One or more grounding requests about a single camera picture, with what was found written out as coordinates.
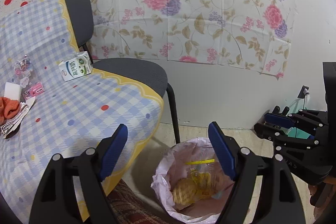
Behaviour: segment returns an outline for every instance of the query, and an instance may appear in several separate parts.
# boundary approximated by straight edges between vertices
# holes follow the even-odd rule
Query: power outlet
[[[303,91],[304,91],[305,89],[309,90],[309,87],[303,85],[302,88],[301,88],[301,91],[300,91],[300,93],[299,93],[299,95],[298,95],[298,98],[300,98],[300,99],[304,99],[304,98],[305,98],[305,94],[303,93]]]

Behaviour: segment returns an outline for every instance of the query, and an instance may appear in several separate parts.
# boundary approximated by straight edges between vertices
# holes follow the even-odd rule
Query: checkered tablecloth
[[[8,140],[0,138],[0,192],[23,223],[28,223],[35,191],[53,154],[79,155],[125,124],[127,143],[114,172],[103,182],[109,193],[160,121],[162,98],[142,83],[96,69],[64,82],[58,63],[75,51],[64,0],[37,0],[0,19],[0,87],[16,82],[13,65],[28,55],[45,88],[20,131]],[[86,218],[78,182],[75,185]]]

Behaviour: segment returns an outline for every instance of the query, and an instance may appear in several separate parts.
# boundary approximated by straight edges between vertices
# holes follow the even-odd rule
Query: tile floor
[[[207,128],[179,126],[181,142],[195,138],[207,137]],[[230,130],[223,129],[225,135],[232,136],[240,146],[249,147],[256,155],[268,156],[273,155],[272,143],[267,140],[260,140],[251,130]],[[151,189],[152,176],[155,169],[162,159],[165,152],[175,144],[173,127],[171,124],[161,123],[154,137],[148,145],[142,150],[136,158],[130,169],[124,174],[123,180],[133,190],[136,195],[144,201],[148,209],[160,216],[169,223],[180,223],[174,221],[161,208]],[[307,184],[293,175],[294,181],[298,187],[305,211],[306,223],[313,223],[313,206],[310,205],[310,194]],[[261,177],[257,177],[254,193],[250,203],[250,212],[247,214],[244,223],[251,223],[254,217],[255,209],[258,204],[261,187]]]

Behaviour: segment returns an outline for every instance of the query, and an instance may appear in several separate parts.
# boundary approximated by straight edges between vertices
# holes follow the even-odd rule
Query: floral wall covering
[[[295,0],[91,0],[94,58],[229,65],[282,77]]]

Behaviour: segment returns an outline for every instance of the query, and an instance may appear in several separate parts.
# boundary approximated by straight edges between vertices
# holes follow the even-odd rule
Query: milk carton
[[[88,52],[73,53],[67,56],[58,67],[65,82],[88,75],[92,71]]]

